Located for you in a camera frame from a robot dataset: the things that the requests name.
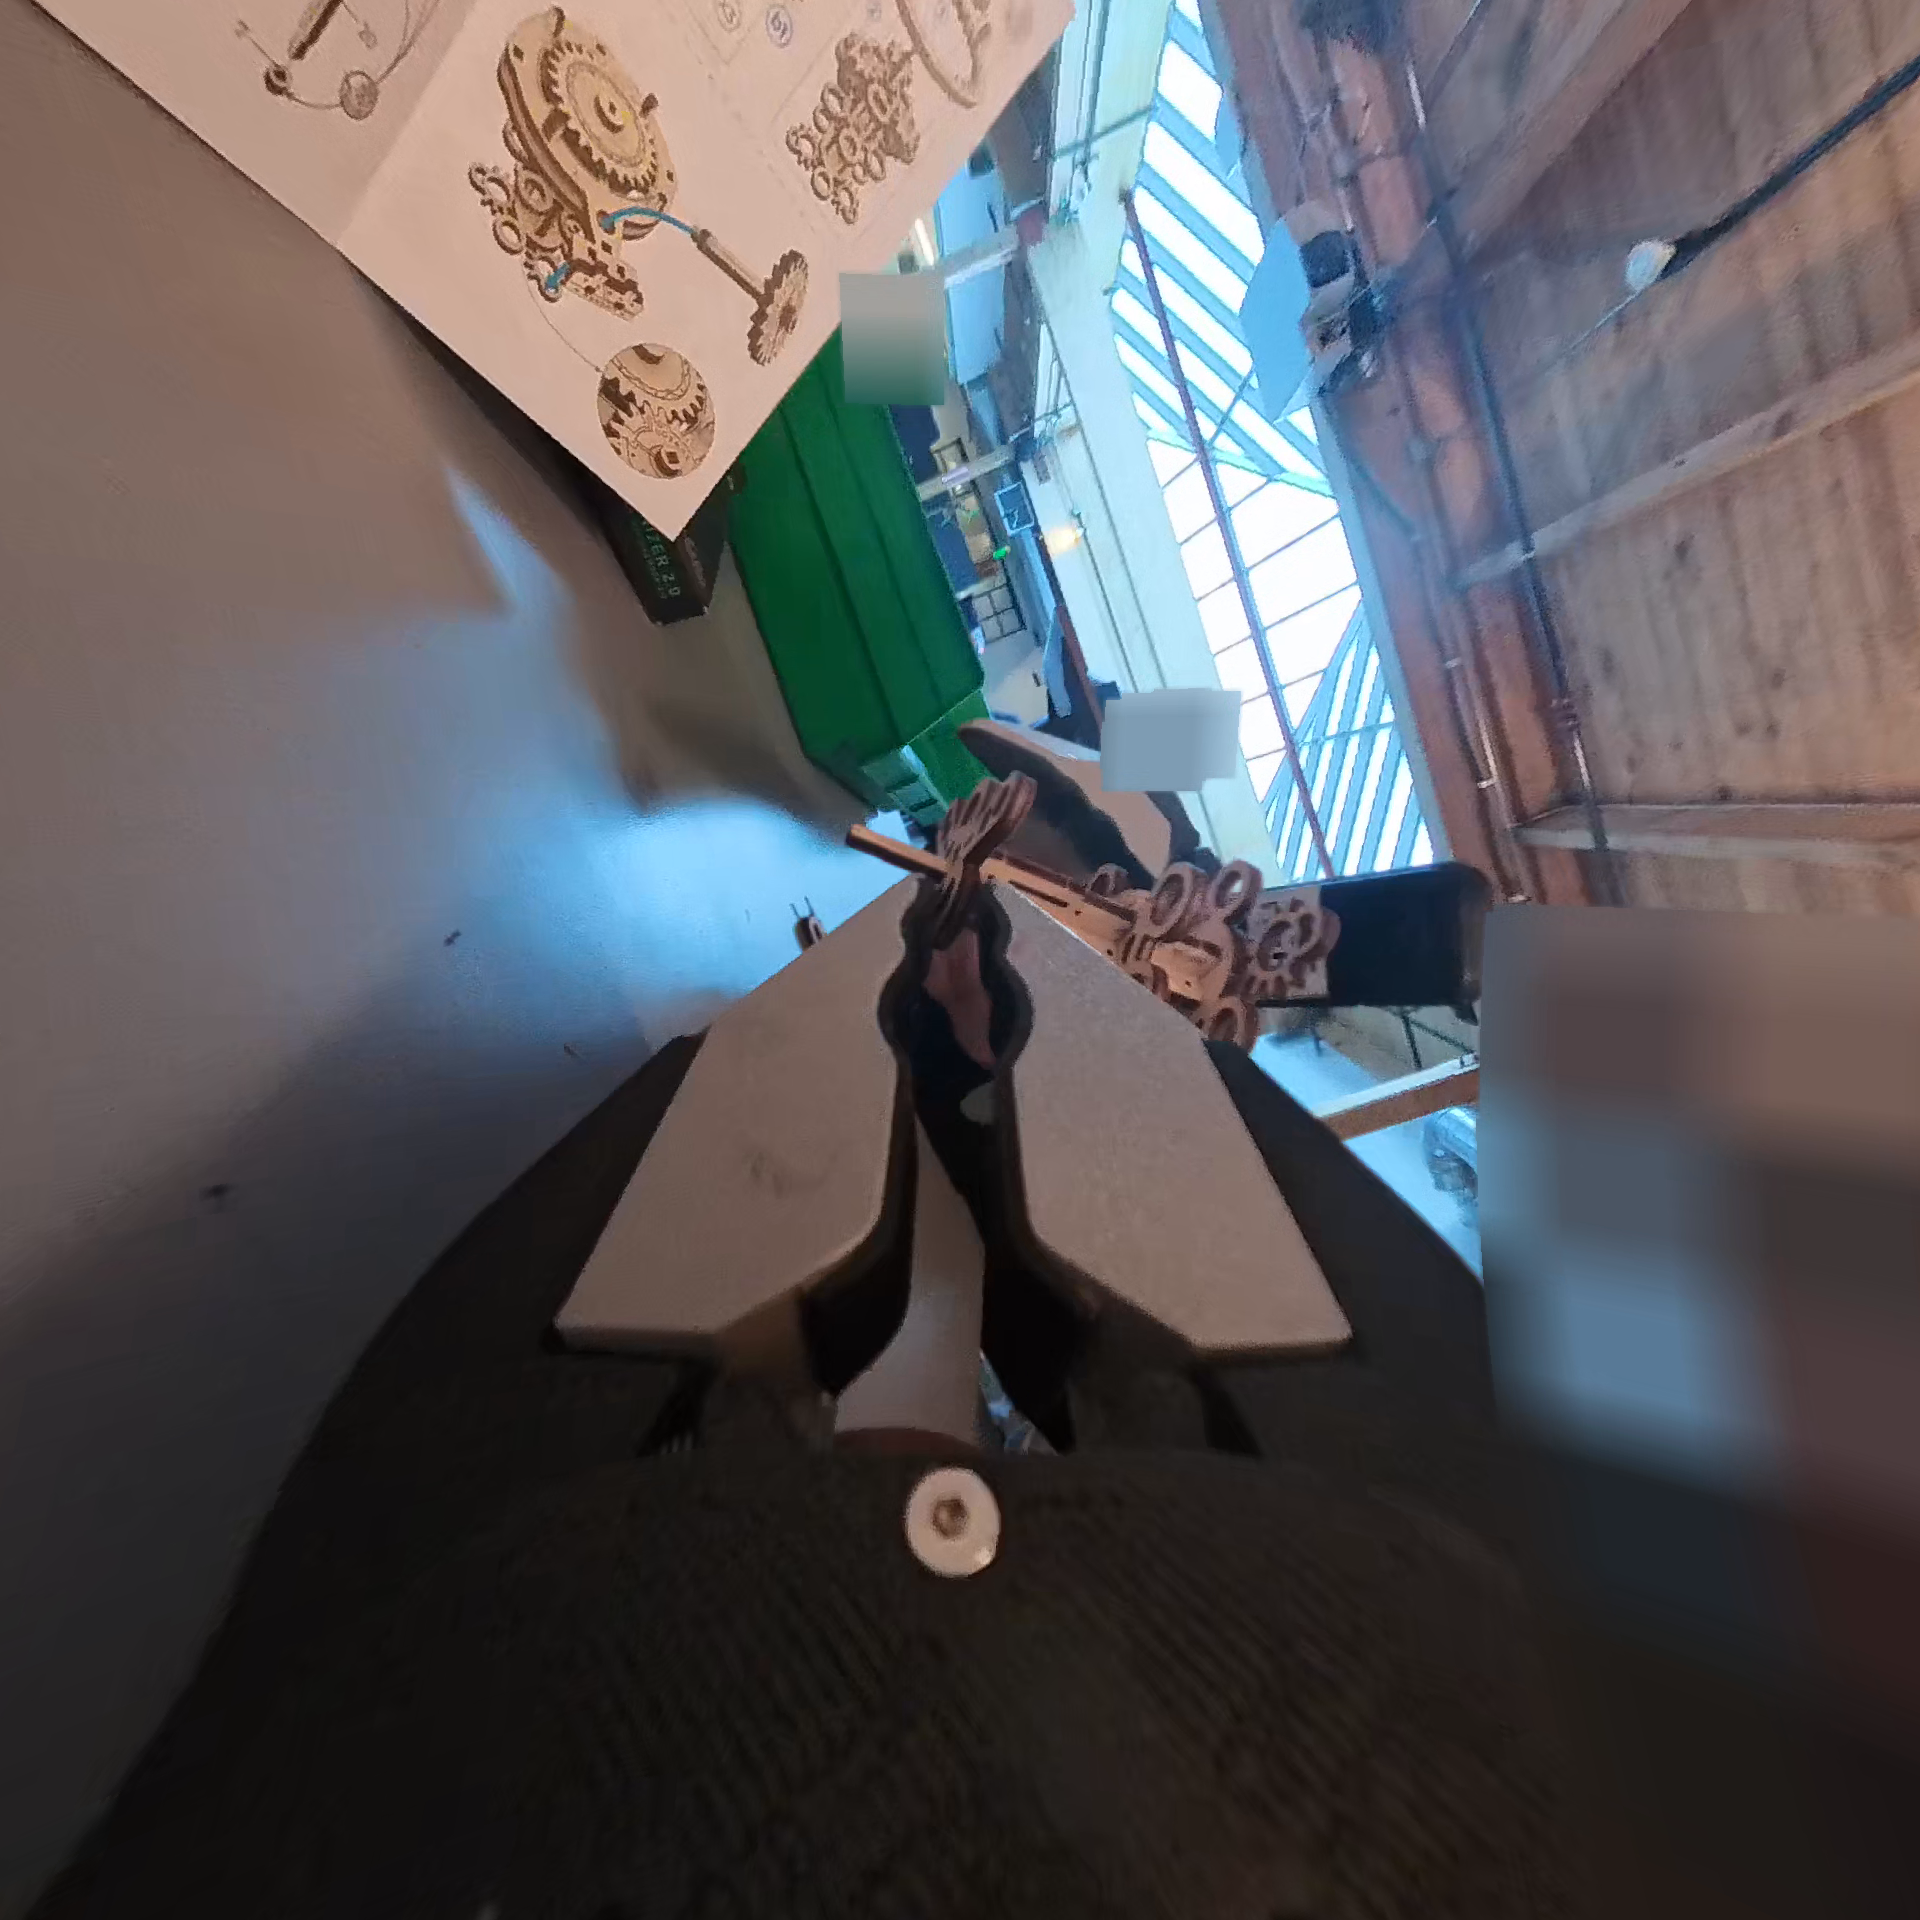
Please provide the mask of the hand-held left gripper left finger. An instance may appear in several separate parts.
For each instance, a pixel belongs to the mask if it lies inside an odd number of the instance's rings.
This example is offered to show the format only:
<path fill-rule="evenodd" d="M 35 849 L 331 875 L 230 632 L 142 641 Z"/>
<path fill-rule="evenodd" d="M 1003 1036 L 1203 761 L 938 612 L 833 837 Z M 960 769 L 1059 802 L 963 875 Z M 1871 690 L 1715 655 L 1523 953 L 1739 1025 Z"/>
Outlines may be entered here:
<path fill-rule="evenodd" d="M 885 1025 L 907 880 L 698 1036 L 554 1319 L 575 1353 L 843 1395 L 905 1319 L 919 1184 Z"/>

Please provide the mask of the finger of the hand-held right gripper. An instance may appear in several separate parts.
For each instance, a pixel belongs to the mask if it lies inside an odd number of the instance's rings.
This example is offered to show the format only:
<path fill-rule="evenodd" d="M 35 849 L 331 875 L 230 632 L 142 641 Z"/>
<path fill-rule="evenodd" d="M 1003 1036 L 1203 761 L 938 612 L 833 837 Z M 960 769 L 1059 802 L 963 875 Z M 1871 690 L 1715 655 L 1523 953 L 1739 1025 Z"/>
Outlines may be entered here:
<path fill-rule="evenodd" d="M 1182 797 L 1109 791 L 1091 749 L 1001 721 L 969 721 L 957 738 L 990 778 L 1025 775 L 1034 785 L 1001 857 L 1072 882 L 1114 866 L 1136 889 L 1151 888 L 1179 861 L 1201 866 L 1201 839 Z"/>

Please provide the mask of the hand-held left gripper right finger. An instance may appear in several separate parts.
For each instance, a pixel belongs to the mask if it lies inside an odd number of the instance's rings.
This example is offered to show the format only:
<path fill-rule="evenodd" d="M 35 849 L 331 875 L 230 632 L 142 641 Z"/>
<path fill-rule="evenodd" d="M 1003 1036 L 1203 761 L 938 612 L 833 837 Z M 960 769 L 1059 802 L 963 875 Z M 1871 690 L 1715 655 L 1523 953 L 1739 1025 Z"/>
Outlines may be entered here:
<path fill-rule="evenodd" d="M 1353 1319 L 1207 1042 L 1003 885 L 974 913 L 991 1067 L 955 1155 L 987 1364 L 1046 1451 L 1238 1443 L 1238 1377 L 1353 1355 Z"/>

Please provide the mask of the wooden gear model assembly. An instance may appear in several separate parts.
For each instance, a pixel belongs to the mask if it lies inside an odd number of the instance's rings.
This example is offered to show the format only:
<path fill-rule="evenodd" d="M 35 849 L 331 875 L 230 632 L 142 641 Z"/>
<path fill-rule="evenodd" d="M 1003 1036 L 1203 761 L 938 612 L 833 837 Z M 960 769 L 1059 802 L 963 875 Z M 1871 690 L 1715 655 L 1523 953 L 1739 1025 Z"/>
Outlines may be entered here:
<path fill-rule="evenodd" d="M 1311 889 L 1270 893 L 1242 860 L 1214 868 L 1174 865 L 1151 888 L 1130 888 L 1114 866 L 1085 882 L 1001 857 L 1034 785 L 1025 775 L 977 781 L 949 804 L 927 849 L 869 826 L 847 845 L 920 885 L 927 943 L 945 948 L 977 924 L 994 885 L 1038 907 L 1137 988 L 1192 1025 L 1201 1039 L 1250 1050 L 1269 1009 L 1320 1004 L 1336 922 Z"/>

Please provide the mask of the green plastic crate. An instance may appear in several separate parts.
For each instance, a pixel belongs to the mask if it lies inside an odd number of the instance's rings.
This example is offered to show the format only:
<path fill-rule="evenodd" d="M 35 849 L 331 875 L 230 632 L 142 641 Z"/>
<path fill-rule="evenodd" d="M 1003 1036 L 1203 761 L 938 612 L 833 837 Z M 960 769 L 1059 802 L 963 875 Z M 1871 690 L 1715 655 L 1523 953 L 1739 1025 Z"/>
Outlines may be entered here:
<path fill-rule="evenodd" d="M 934 831 L 984 778 L 960 738 L 990 716 L 984 675 L 896 423 L 846 394 L 839 332 L 735 471 L 729 546 L 803 757 Z"/>

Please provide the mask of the black cardboard box green print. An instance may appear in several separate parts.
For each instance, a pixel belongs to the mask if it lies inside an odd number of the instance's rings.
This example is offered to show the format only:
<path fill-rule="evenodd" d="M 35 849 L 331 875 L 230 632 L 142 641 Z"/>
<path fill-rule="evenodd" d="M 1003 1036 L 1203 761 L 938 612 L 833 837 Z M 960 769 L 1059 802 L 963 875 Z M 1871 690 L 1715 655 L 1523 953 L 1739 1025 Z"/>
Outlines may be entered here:
<path fill-rule="evenodd" d="M 657 626 L 703 617 L 713 604 L 737 471 L 727 471 L 679 536 L 663 536 L 632 506 L 591 475 L 591 514 L 643 612 Z"/>

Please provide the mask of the paper instruction sheet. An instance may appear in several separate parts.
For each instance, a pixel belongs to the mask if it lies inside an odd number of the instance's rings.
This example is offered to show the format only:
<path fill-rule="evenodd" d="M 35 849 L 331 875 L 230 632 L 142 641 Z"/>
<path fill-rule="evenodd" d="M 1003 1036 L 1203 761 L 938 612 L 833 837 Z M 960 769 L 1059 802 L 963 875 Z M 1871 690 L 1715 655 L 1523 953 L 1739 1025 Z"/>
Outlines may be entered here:
<path fill-rule="evenodd" d="M 672 538 L 1074 5 L 43 11 Z"/>

